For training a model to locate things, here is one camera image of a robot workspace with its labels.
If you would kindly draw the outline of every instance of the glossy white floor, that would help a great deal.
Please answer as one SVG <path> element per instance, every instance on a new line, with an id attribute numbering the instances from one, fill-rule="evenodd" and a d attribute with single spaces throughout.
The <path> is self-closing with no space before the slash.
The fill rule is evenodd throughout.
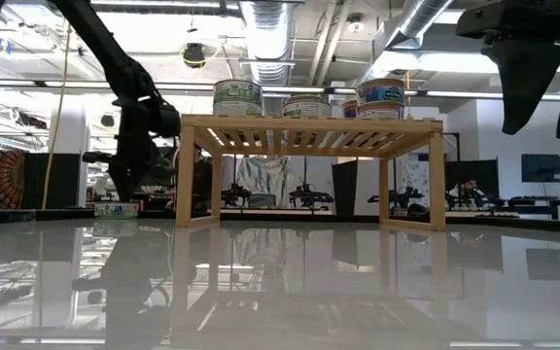
<path id="1" fill-rule="evenodd" d="M 0 347 L 170 340 L 179 349 L 560 348 L 560 233 L 0 225 Z"/>

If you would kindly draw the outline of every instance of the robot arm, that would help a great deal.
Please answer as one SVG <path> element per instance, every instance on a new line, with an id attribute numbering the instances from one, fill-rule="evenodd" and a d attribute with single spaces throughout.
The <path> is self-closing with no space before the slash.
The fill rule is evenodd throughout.
<path id="1" fill-rule="evenodd" d="M 86 153 L 84 161 L 109 163 L 109 174 L 121 201 L 131 199 L 146 174 L 162 173 L 161 154 L 149 132 L 178 136 L 179 113 L 159 94 L 151 75 L 128 56 L 105 27 L 88 0 L 50 0 L 75 28 L 103 66 L 105 78 L 122 108 L 118 147 L 114 156 Z"/>

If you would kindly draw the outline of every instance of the wooden table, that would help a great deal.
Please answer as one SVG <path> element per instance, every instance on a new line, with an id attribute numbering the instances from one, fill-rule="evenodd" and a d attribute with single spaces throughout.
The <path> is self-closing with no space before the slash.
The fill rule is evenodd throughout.
<path id="1" fill-rule="evenodd" d="M 283 135 L 286 135 L 286 142 L 282 141 Z M 194 144 L 213 156 L 211 216 L 196 219 L 192 219 Z M 428 224 L 390 220 L 388 161 L 425 145 L 429 145 L 431 220 Z M 177 227 L 188 228 L 219 221 L 224 154 L 379 158 L 380 223 L 406 228 L 444 230 L 442 122 L 183 115 L 176 207 Z"/>

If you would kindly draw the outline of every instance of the label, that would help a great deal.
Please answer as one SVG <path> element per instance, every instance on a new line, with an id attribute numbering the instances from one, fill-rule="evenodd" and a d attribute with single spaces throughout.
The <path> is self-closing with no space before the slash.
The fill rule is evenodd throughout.
<path id="1" fill-rule="evenodd" d="M 367 109 L 361 110 L 359 118 L 371 118 L 371 119 L 383 119 L 383 120 L 398 120 L 400 119 L 401 110 L 400 109 Z"/>
<path id="2" fill-rule="evenodd" d="M 262 106 L 261 87 L 239 81 L 219 82 L 213 89 L 213 103 L 245 101 Z"/>
<path id="3" fill-rule="evenodd" d="M 103 219 L 137 218 L 135 203 L 94 203 L 94 216 Z"/>
<path id="4" fill-rule="evenodd" d="M 260 116 L 263 108 L 254 103 L 244 101 L 225 101 L 213 104 L 216 116 Z"/>
<path id="5" fill-rule="evenodd" d="M 296 102 L 282 107 L 282 115 L 285 117 L 329 117 L 332 115 L 332 107 L 321 102 Z"/>
<path id="6" fill-rule="evenodd" d="M 360 87 L 358 88 L 360 95 L 360 104 L 364 105 L 369 102 L 394 102 L 403 104 L 403 90 L 398 87 Z"/>

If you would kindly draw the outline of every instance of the wall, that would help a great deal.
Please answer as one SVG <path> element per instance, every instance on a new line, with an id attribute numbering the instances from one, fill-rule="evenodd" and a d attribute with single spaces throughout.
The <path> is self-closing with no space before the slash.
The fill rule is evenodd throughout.
<path id="1" fill-rule="evenodd" d="M 543 195 L 541 184 L 522 183 L 522 154 L 558 154 L 559 102 L 542 102 L 529 123 L 515 135 L 502 133 L 503 101 L 476 101 L 479 158 L 498 159 L 501 197 Z M 547 195 L 560 196 L 560 183 L 545 184 Z"/>
<path id="2" fill-rule="evenodd" d="M 461 160 L 478 160 L 478 120 L 476 100 L 470 101 L 448 114 L 446 131 L 460 134 Z"/>

